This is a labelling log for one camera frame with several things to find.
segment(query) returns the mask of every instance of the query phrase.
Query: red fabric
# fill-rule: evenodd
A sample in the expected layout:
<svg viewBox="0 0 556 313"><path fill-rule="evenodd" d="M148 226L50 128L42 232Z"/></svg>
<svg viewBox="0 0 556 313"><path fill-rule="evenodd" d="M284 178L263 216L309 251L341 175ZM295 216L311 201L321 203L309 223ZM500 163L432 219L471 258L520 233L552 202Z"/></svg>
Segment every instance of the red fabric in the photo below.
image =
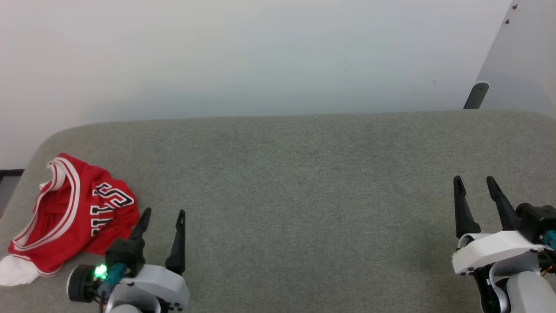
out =
<svg viewBox="0 0 556 313"><path fill-rule="evenodd" d="M116 238L128 238L139 219L137 199L108 171L63 153L48 167L53 178L37 197L33 220L8 247L44 276L81 251L104 254Z"/></svg>

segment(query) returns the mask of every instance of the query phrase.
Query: white backdrop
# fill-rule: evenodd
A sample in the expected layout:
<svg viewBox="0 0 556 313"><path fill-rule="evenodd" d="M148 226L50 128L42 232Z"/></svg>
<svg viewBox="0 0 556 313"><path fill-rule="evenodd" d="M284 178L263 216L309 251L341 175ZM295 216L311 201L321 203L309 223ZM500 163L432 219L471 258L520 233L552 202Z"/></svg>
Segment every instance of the white backdrop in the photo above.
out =
<svg viewBox="0 0 556 313"><path fill-rule="evenodd" d="M99 121L461 109L510 0L3 0L0 169Z"/></svg>

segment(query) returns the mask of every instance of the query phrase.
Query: folded clothing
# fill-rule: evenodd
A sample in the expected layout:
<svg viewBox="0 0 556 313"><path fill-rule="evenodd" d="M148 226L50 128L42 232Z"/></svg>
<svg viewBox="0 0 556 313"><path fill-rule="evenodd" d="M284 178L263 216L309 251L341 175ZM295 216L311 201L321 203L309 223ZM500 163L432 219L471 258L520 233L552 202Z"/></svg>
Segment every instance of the folded clothing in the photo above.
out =
<svg viewBox="0 0 556 313"><path fill-rule="evenodd" d="M128 238L139 219L137 199L108 171L63 153L48 168L52 180L41 184L31 222L0 261L0 273L13 272L0 276L0 286L31 282L38 275L30 269L53 276L81 251L102 255L116 238Z"/></svg>

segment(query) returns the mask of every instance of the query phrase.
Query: red jersey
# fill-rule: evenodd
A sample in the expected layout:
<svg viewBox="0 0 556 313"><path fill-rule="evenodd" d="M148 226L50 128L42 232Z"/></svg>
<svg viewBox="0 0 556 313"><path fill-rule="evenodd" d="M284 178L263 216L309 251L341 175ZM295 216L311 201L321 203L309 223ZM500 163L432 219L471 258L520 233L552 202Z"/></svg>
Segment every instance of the red jersey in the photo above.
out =
<svg viewBox="0 0 556 313"><path fill-rule="evenodd" d="M104 254L128 238L139 219L137 199L122 180L67 154L48 163L52 180L41 185L29 225L9 244L42 276L55 275L81 251Z"/></svg>

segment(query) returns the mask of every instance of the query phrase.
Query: orange wire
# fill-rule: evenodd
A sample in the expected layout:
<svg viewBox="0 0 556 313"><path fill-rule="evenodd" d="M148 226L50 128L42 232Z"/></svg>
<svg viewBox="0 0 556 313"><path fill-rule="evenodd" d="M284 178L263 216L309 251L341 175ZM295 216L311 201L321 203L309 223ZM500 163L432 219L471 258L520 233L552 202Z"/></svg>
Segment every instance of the orange wire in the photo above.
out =
<svg viewBox="0 0 556 313"><path fill-rule="evenodd" d="M541 276L543 276L543 277L544 277L544 275L546 275L546 274L548 273L548 271L550 271L551 269L552 269L552 265L550 265L550 267L549 267L549 268L547 268L547 270L546 270L546 271L544 271L544 273L543 273L543 274L542 274Z"/></svg>

